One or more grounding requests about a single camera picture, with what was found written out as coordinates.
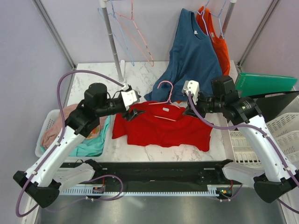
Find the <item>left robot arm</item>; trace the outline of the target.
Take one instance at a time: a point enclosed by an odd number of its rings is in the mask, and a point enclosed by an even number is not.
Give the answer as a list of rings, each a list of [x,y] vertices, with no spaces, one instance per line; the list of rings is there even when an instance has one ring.
[[[119,113],[131,121],[138,111],[130,107],[139,101],[138,93],[129,85],[122,88],[117,98],[108,98],[106,85],[91,84],[77,108],[63,119],[57,140],[34,165],[26,171],[17,171],[13,179],[42,208],[50,206],[61,192],[79,183],[99,183],[103,173],[91,159],[63,174],[58,170],[78,144],[99,126],[101,117]]]

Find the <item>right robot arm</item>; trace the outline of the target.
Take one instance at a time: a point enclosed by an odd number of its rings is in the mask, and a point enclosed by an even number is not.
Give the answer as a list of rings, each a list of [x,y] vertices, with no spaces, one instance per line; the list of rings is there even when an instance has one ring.
[[[233,180],[255,190],[266,203],[279,199],[299,185],[299,170],[282,152],[271,135],[262,112],[250,97],[239,97],[234,81],[221,76],[211,81],[213,95],[204,97],[199,83],[185,81],[182,93],[188,97],[185,115],[198,117],[208,126],[219,130],[238,129],[260,160],[257,170],[226,159],[214,171],[218,183]]]

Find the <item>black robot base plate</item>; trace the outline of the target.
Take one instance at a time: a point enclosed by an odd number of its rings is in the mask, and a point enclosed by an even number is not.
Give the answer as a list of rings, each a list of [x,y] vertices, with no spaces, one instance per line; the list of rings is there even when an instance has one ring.
[[[221,161],[177,162],[96,162],[86,160],[95,169],[93,183],[108,189],[138,190],[206,190],[208,185],[231,185],[220,172]]]

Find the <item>red t shirt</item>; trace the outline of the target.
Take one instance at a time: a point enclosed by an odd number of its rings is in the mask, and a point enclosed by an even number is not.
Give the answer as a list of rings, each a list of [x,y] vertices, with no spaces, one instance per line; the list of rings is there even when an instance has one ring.
[[[198,118],[184,115],[185,108],[149,101],[131,106],[133,109],[142,113],[132,121],[116,115],[113,139],[126,136],[129,145],[174,147],[184,144],[209,151],[212,128]]]

